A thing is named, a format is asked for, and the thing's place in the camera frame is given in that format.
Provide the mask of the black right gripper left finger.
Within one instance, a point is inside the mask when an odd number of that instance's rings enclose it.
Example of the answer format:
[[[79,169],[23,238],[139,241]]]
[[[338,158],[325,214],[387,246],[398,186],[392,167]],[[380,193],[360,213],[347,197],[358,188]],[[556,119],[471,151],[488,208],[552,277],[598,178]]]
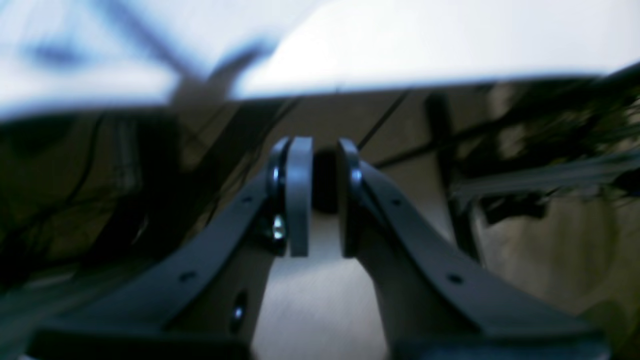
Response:
[[[309,254],[313,139],[284,137],[194,239],[113,292],[41,325],[37,360],[250,360],[275,258]]]

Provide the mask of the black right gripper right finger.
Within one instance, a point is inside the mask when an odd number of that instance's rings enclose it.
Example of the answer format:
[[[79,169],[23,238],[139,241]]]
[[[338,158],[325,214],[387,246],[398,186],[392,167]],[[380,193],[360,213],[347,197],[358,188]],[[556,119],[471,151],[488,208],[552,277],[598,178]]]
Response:
[[[339,139],[340,241],[370,276],[392,360],[608,360],[604,334],[448,243],[396,184]]]

